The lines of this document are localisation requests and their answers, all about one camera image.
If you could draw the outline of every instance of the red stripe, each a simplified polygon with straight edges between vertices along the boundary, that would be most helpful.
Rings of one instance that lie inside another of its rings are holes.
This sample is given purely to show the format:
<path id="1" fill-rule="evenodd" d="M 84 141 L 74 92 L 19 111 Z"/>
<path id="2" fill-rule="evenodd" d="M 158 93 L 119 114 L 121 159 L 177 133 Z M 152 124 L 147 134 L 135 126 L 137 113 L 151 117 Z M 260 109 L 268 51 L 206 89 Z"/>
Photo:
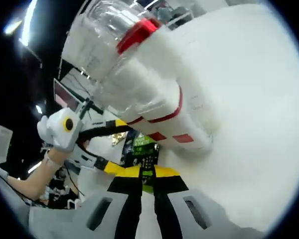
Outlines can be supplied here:
<path id="1" fill-rule="evenodd" d="M 137 118 L 136 120 L 134 120 L 134 121 L 132 121 L 132 122 L 129 122 L 129 123 L 127 123 L 127 124 L 128 124 L 128 125 L 130 125 L 130 124 L 135 124 L 135 123 L 140 122 L 142 119 L 143 119 L 143 117 L 141 116 L 141 117 Z"/>
<path id="2" fill-rule="evenodd" d="M 156 132 L 156 133 L 151 133 L 148 134 L 148 136 L 152 139 L 154 139 L 155 141 L 160 141 L 160 140 L 164 140 L 167 139 L 164 135 L 162 135 L 160 132 Z"/>
<path id="3" fill-rule="evenodd" d="M 158 123 L 158 122 L 163 122 L 163 121 L 166 121 L 166 120 L 170 120 L 171 118 L 174 118 L 174 117 L 178 116 L 182 106 L 183 106 L 183 92 L 181 90 L 181 87 L 179 86 L 179 103 L 178 103 L 177 109 L 169 115 L 166 115 L 166 116 L 158 118 L 158 119 L 151 119 L 151 120 L 149 120 L 149 122 L 150 123 Z"/>
<path id="4" fill-rule="evenodd" d="M 189 134 L 175 135 L 173 138 L 179 143 L 194 142 L 194 139 Z"/>
<path id="5" fill-rule="evenodd" d="M 123 39 L 118 43 L 116 47 L 118 53 L 122 54 L 135 43 L 141 44 L 157 29 L 158 27 L 151 20 L 146 18 L 141 19 L 127 31 Z"/>

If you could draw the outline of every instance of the computer monitor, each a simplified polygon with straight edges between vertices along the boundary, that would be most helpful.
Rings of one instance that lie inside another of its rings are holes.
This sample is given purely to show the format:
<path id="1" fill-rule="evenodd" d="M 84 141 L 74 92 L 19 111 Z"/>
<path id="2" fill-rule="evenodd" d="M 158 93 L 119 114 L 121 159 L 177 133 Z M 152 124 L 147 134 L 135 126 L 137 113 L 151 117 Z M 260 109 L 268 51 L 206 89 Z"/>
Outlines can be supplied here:
<path id="1" fill-rule="evenodd" d="M 82 103 L 69 92 L 64 85 L 54 79 L 54 100 L 63 108 L 70 108 L 74 112 L 78 107 L 82 106 Z"/>

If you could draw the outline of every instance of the yellow stripe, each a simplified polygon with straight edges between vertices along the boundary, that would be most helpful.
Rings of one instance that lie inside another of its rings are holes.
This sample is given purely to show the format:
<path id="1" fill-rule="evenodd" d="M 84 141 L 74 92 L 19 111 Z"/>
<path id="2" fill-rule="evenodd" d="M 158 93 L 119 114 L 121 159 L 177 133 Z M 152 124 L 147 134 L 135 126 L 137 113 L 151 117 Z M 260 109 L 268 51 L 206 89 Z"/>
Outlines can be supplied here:
<path id="1" fill-rule="evenodd" d="M 127 123 L 125 123 L 123 120 L 121 119 L 116 119 L 115 120 L 115 126 L 118 127 L 118 126 L 123 126 L 123 125 L 127 125 Z"/>
<path id="2" fill-rule="evenodd" d="M 179 176 L 179 173 L 172 168 L 164 168 L 154 165 L 156 178 Z"/>
<path id="3" fill-rule="evenodd" d="M 107 163 L 104 169 L 104 172 L 115 175 L 120 171 L 124 171 L 124 168 L 110 161 Z"/>
<path id="4" fill-rule="evenodd" d="M 116 176 L 117 177 L 127 177 L 127 178 L 138 178 L 140 174 L 140 166 L 134 166 L 126 168 L 125 170 L 120 171 Z"/>

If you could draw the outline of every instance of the green label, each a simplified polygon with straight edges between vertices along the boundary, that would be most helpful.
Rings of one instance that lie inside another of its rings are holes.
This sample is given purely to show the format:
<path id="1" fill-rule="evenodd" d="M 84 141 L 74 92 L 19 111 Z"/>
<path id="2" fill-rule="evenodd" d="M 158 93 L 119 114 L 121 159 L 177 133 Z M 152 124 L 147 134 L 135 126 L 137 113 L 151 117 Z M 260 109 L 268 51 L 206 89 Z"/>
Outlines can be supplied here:
<path id="1" fill-rule="evenodd" d="M 148 154 L 152 154 L 154 153 L 154 149 L 150 148 L 150 149 L 144 149 L 141 147 L 135 147 L 133 148 L 133 155 L 137 156 L 137 155 L 148 155 Z"/>
<path id="2" fill-rule="evenodd" d="M 143 176 L 152 176 L 153 172 L 152 171 L 143 171 Z"/>
<path id="3" fill-rule="evenodd" d="M 147 144 L 150 144 L 150 143 L 154 143 L 155 141 L 153 139 L 151 139 L 150 137 L 148 136 L 144 136 L 144 137 L 140 137 L 140 138 L 136 138 L 134 140 L 134 144 L 133 146 L 134 147 L 137 147 L 137 146 L 144 146 L 144 145 L 147 145 Z"/>

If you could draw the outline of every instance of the white glove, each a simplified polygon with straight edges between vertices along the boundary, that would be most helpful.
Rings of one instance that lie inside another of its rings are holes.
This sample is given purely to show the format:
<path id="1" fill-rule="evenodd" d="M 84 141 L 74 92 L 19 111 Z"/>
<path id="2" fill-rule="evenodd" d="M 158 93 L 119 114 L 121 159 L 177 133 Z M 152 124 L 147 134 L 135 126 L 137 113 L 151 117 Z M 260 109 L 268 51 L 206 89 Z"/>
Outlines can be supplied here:
<path id="1" fill-rule="evenodd" d="M 47 129 L 47 121 L 48 121 L 48 117 L 43 116 L 42 119 L 38 122 L 36 127 L 38 129 L 40 138 L 49 144 L 53 144 L 52 133 L 48 132 Z"/>
<path id="2" fill-rule="evenodd" d="M 69 108 L 63 108 L 49 118 L 43 116 L 37 124 L 39 136 L 59 150 L 71 152 L 82 129 L 82 122 Z"/>

